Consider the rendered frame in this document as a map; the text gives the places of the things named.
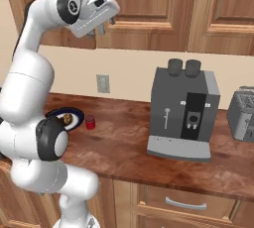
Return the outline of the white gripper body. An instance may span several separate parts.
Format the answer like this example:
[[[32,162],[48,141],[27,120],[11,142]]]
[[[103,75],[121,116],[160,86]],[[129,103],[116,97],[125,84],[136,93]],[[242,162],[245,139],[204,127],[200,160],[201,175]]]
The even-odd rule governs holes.
[[[68,28],[77,38],[81,38],[113,18],[119,10],[120,7],[115,0],[90,0],[81,7],[78,20]]]

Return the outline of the dark blue plate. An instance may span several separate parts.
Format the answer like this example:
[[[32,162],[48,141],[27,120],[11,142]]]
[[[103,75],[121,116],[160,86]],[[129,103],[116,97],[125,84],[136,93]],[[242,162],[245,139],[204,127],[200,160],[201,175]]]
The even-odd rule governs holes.
[[[70,124],[66,124],[64,122],[64,115],[70,113],[72,115],[72,122]],[[64,125],[64,128],[67,131],[72,131],[79,127],[83,120],[84,120],[84,114],[81,110],[74,108],[74,107],[62,107],[54,109],[46,114],[46,117],[57,117],[61,123]]]

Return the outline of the red jam jar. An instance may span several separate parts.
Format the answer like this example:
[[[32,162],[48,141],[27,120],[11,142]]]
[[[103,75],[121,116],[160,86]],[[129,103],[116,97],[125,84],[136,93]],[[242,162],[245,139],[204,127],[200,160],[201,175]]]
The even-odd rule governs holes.
[[[85,126],[88,130],[93,130],[95,128],[95,117],[93,115],[85,116]]]

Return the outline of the grey coffee machine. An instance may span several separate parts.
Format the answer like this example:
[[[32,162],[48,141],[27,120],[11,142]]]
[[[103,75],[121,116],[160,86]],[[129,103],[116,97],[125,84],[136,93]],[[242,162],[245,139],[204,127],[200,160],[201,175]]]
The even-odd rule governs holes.
[[[147,153],[157,157],[206,163],[220,100],[212,71],[196,59],[171,58],[156,69],[151,92]]]

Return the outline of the grey toaster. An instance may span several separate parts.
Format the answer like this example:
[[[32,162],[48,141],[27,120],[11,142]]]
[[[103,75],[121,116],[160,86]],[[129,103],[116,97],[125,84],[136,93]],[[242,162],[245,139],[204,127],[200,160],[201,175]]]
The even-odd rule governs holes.
[[[235,140],[254,143],[254,87],[240,86],[233,94],[226,118]]]

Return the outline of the wooden drawer front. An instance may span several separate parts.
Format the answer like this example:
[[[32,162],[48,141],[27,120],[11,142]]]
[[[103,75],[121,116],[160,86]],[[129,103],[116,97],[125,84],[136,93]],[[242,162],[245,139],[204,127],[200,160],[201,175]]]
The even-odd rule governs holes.
[[[165,202],[165,197],[177,202],[200,205],[206,203],[206,210],[192,210],[175,207]],[[234,205],[233,199],[192,193],[176,189],[162,188],[148,185],[146,189],[146,203],[149,206],[174,210],[183,213],[201,215],[216,219],[228,217]]]

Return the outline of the wooden wall cabinet door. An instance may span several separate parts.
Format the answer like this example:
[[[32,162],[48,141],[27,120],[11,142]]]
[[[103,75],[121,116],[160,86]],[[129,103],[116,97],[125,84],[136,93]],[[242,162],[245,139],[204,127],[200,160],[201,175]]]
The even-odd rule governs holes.
[[[18,32],[20,32],[22,29],[25,7],[30,1],[31,0],[9,0]],[[45,32],[42,36],[41,44],[57,47],[95,49],[96,38],[83,37],[78,39],[69,29],[61,28],[59,30],[51,30]]]
[[[254,56],[254,0],[193,0],[188,51]]]
[[[96,38],[101,49],[183,52],[192,0],[116,0],[120,12]]]

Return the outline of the grey wall outlet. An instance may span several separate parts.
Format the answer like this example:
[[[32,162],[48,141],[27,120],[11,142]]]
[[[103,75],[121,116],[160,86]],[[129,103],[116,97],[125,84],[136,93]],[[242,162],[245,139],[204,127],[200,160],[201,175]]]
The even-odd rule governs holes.
[[[109,93],[110,86],[109,86],[109,76],[98,74],[96,75],[97,80],[97,91],[99,93]]]

